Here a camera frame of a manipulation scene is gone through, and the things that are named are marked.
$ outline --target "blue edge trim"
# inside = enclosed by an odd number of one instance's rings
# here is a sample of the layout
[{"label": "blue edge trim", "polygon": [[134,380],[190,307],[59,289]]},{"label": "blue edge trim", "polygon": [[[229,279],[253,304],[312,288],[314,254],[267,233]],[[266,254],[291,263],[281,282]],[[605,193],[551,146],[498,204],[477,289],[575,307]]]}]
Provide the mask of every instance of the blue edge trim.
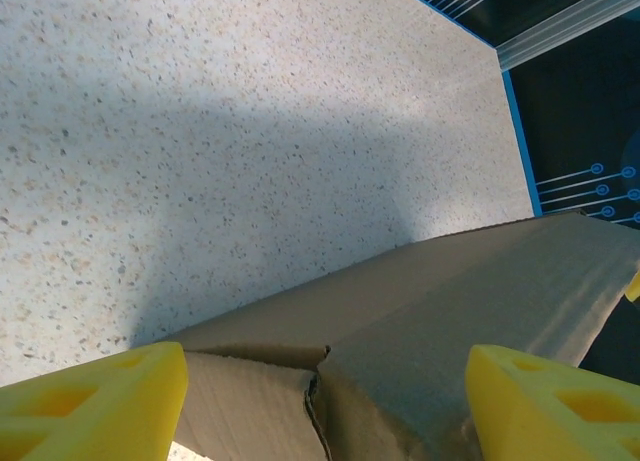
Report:
[{"label": "blue edge trim", "polygon": [[[459,28],[463,29],[471,36],[476,39],[479,39],[487,46],[495,49],[495,46],[492,46],[480,36],[478,36],[473,31],[462,26],[455,19],[451,19],[449,16],[444,14],[437,8],[431,6],[425,0],[418,0],[422,4],[429,6],[429,8],[433,9],[437,13],[441,14],[449,21],[454,23]],[[504,71],[502,73],[502,80],[504,82],[504,89],[507,92],[507,101],[509,102],[509,110],[511,111],[511,119],[513,121],[513,126],[516,130],[516,140],[518,141],[518,148],[520,150],[520,158],[522,159],[522,167],[524,168],[524,176],[527,181],[527,188],[529,190],[529,198],[531,198],[531,207],[533,208],[534,216],[542,216],[542,206],[540,205],[540,197],[538,196],[538,189],[536,188],[536,181],[533,177],[533,167],[531,166],[531,158],[529,158],[529,149],[527,148],[527,142],[524,137],[524,129],[522,128],[522,120],[520,119],[520,111],[518,111],[518,102],[516,101],[516,93],[513,90],[513,84],[511,83],[511,75],[508,71]]]},{"label": "blue edge trim", "polygon": [[542,216],[542,206],[540,205],[538,188],[536,188],[536,180],[533,177],[533,167],[531,166],[529,149],[527,148],[527,142],[524,137],[524,129],[522,128],[522,120],[520,119],[520,111],[518,110],[518,101],[516,101],[516,93],[513,90],[513,83],[511,82],[509,71],[503,71],[502,80],[504,82],[504,89],[507,92],[511,119],[513,120],[513,126],[516,130],[516,140],[518,141],[518,148],[520,149],[520,158],[522,159],[522,167],[524,168],[524,177],[527,180],[533,214],[535,216]]}]

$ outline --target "blue circle marking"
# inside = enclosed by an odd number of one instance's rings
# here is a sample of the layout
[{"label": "blue circle marking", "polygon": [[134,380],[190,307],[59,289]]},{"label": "blue circle marking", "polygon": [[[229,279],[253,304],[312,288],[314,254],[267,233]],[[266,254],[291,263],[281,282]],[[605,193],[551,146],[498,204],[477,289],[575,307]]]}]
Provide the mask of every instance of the blue circle marking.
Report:
[{"label": "blue circle marking", "polygon": [[607,194],[609,194],[609,191],[611,191],[609,189],[609,186],[607,186],[606,184],[599,184],[598,187],[596,188],[596,194],[598,196],[606,196]]},{"label": "blue circle marking", "polygon": [[604,206],[601,210],[600,210],[600,214],[602,216],[604,216],[605,218],[610,218],[611,216],[613,216],[614,214],[616,214],[616,210],[613,208],[613,206]]},{"label": "blue circle marking", "polygon": [[620,174],[623,178],[631,179],[636,175],[636,168],[634,168],[633,166],[625,166],[624,168],[622,168]]}]

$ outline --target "granite floor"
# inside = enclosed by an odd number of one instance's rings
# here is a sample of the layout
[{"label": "granite floor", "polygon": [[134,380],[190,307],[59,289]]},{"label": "granite floor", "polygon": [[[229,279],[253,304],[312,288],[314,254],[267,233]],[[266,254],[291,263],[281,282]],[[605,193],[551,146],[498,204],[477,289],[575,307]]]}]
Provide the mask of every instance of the granite floor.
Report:
[{"label": "granite floor", "polygon": [[0,0],[0,156],[0,385],[531,214],[495,53],[416,0]]}]

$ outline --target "cardboard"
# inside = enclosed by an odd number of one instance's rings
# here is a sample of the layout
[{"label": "cardboard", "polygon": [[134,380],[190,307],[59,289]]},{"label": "cardboard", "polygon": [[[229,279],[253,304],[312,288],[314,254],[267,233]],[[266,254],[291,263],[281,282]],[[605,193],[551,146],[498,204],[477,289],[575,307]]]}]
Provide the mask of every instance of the cardboard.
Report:
[{"label": "cardboard", "polygon": [[480,459],[472,345],[578,365],[640,232],[571,213],[404,246],[186,329],[176,441],[224,460]]}]

